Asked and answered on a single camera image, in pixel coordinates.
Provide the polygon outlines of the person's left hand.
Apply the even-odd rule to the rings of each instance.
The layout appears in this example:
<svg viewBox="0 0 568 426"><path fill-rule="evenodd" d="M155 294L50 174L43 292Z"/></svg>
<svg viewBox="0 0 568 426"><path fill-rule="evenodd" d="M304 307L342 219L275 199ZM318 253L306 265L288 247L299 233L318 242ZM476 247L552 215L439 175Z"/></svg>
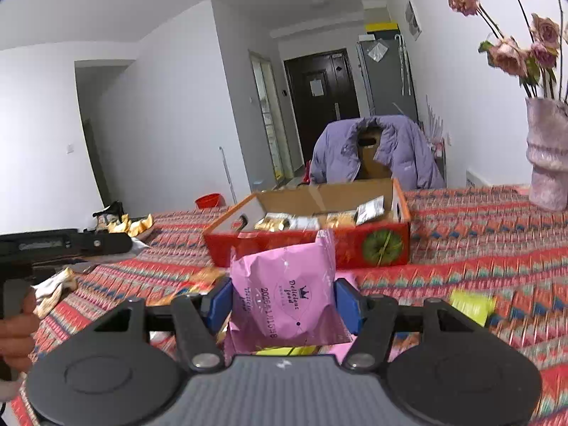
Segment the person's left hand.
<svg viewBox="0 0 568 426"><path fill-rule="evenodd" d="M0 352L4 362L18 372L27 372L32 366L30 354L35 347L34 334L39 318L35 314L36 297L31 289L22 303L22 311L1 320Z"/></svg>

